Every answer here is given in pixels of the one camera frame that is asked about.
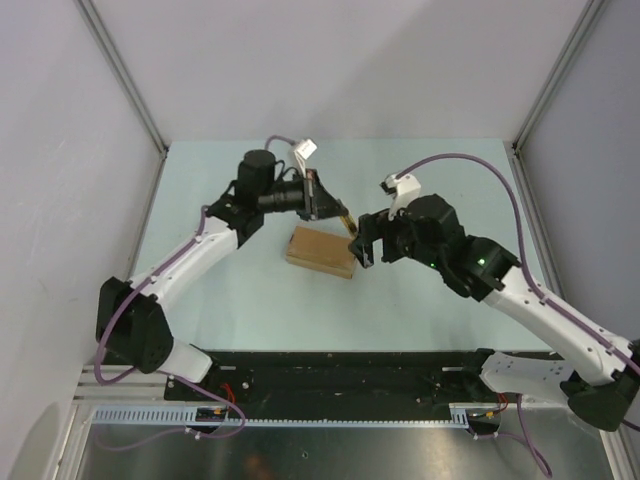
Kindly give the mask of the brown cardboard express box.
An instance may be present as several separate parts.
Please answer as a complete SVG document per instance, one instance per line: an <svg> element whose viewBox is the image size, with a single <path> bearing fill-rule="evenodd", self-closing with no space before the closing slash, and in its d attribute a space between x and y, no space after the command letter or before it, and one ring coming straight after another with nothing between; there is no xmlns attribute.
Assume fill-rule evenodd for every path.
<svg viewBox="0 0 640 480"><path fill-rule="evenodd" d="M287 245L288 263L344 279L352 279L355 256L348 247L348 237L297 226Z"/></svg>

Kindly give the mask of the aluminium frame post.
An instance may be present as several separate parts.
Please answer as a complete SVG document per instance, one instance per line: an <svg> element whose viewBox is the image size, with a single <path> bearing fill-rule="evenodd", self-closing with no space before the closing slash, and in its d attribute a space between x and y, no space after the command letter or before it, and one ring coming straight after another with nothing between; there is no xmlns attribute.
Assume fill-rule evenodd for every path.
<svg viewBox="0 0 640 480"><path fill-rule="evenodd" d="M554 61L542 88L527 112L521 127L511 141L511 149L516 156L520 157L522 155L524 147L559 93L579 54L584 49L600 18L610 4L611 1L607 0L589 0L586 2Z"/></svg>
<svg viewBox="0 0 640 480"><path fill-rule="evenodd" d="M130 69L95 2L91 0L75 0L74 4L146 136L160 158L164 159L169 146L153 119L151 111L141 95Z"/></svg>

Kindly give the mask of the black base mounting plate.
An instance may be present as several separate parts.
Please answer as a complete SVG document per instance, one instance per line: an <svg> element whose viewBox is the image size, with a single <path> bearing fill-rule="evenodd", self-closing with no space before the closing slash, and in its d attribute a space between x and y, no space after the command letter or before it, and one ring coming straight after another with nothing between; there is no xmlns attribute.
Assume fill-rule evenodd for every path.
<svg viewBox="0 0 640 480"><path fill-rule="evenodd" d="M513 387L479 378L480 351L213 351L201 388L231 393L251 420L400 422L445 420L454 403L494 407Z"/></svg>

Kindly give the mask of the left aluminium frame post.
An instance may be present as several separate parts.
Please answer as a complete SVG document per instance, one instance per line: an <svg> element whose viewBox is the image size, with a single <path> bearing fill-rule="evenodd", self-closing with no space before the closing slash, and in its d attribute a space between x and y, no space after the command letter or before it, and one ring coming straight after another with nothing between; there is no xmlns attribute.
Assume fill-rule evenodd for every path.
<svg viewBox="0 0 640 480"><path fill-rule="evenodd" d="M151 111L141 95L130 69L95 2L91 0L75 0L74 4L146 136L160 158L164 159L169 146L153 119Z"/></svg>

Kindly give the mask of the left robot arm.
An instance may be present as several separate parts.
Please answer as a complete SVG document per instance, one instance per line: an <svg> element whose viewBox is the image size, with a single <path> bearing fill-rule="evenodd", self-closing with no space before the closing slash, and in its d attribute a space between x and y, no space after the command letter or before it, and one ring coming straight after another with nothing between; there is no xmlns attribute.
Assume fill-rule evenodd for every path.
<svg viewBox="0 0 640 480"><path fill-rule="evenodd" d="M211 369L211 357L175 339L166 313L191 284L241 248L263 226L266 215L294 212L303 221L347 215L346 206L324 188L317 171L306 165L316 149L310 139L292 144L290 179L275 171L279 162L268 149L246 152L225 192L202 207L192 237L146 272L128 280L111 277L104 282L94 357L99 384L110 382L101 365L111 353L130 372L162 372L185 379L187 389L199 399L210 399L219 392L221 376Z"/></svg>

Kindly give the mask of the right aluminium frame post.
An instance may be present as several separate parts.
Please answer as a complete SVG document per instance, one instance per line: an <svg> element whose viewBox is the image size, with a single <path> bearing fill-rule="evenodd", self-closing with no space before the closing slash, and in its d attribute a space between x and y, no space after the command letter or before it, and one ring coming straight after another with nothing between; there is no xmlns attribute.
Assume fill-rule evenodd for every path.
<svg viewBox="0 0 640 480"><path fill-rule="evenodd" d="M542 88L527 112L521 127L511 141L511 149L516 156L520 157L522 155L524 147L559 93L579 54L584 49L600 18L610 4L611 1L607 0L589 0L586 2L554 61Z"/></svg>

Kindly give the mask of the aluminium front rail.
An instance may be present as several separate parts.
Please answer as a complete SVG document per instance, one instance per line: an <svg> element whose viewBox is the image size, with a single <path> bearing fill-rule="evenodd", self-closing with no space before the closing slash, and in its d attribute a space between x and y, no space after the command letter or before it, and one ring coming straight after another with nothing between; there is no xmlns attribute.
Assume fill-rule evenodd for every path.
<svg viewBox="0 0 640 480"><path fill-rule="evenodd" d="M100 384L94 375L93 365L85 365L81 371L73 400L91 405L146 405L164 402L166 376L159 373L131 373L120 381Z"/></svg>

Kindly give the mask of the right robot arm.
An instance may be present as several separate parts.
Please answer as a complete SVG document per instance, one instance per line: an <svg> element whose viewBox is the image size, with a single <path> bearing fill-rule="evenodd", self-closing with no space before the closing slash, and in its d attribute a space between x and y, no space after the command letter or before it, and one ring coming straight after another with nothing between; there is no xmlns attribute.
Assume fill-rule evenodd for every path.
<svg viewBox="0 0 640 480"><path fill-rule="evenodd" d="M523 261L485 237L469 235L455 209L437 195L392 212L358 219L349 249L360 264L407 258L437 271L444 284L514 319L541 339L556 360L518 359L484 351L484 362L461 376L463 393L484 401L495 391L564 402L589 425L615 431L639 392L639 345L597 325L526 272Z"/></svg>

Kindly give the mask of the yellow utility knife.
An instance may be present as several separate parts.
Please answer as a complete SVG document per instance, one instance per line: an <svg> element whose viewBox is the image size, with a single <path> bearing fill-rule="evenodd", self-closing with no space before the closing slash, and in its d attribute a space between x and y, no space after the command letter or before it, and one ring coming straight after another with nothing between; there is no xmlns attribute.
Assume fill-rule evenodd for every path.
<svg viewBox="0 0 640 480"><path fill-rule="evenodd" d="M340 220L342 221L343 225L345 226L345 228L347 229L347 231L351 236L357 235L358 227L351 215L341 216Z"/></svg>

